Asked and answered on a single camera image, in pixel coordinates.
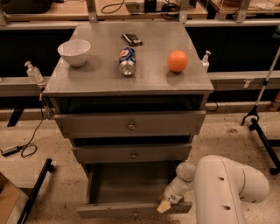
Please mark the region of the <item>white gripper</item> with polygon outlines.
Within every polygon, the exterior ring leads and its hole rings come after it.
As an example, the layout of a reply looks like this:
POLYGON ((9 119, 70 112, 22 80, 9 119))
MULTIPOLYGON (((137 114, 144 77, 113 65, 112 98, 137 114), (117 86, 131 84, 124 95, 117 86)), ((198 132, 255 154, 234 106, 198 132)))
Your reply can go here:
POLYGON ((185 195, 186 192, 193 189, 194 180, 185 181, 182 178, 176 177, 165 188, 162 195, 162 200, 157 207, 159 213, 164 213, 171 208, 171 204, 177 204, 185 195))

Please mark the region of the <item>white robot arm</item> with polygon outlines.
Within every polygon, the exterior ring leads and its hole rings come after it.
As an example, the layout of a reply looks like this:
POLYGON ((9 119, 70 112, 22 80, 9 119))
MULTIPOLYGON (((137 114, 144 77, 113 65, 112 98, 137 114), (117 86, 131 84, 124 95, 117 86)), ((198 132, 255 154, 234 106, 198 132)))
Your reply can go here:
POLYGON ((157 210, 162 214, 194 190, 197 224, 246 224, 242 202, 260 203, 270 192, 257 169, 228 158, 209 155, 196 165, 180 163, 165 188, 157 210))

